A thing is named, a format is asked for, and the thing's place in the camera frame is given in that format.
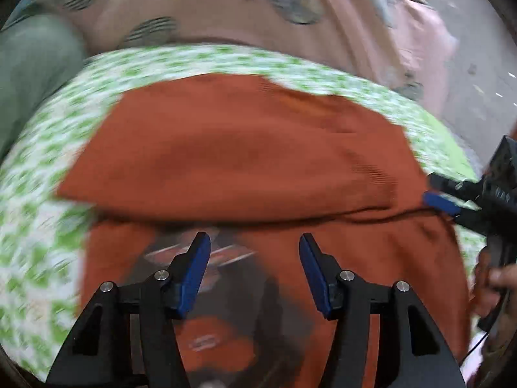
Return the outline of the person's right hand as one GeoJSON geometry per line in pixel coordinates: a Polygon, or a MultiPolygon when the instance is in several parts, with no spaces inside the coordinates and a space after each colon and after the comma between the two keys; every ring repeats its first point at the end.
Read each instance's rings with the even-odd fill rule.
{"type": "Polygon", "coordinates": [[[478,263],[474,268],[474,287],[471,292],[470,309],[473,314],[485,318],[496,308],[501,291],[510,294],[509,311],[516,316],[516,264],[504,267],[491,266],[491,254],[487,247],[479,252],[478,263]]]}

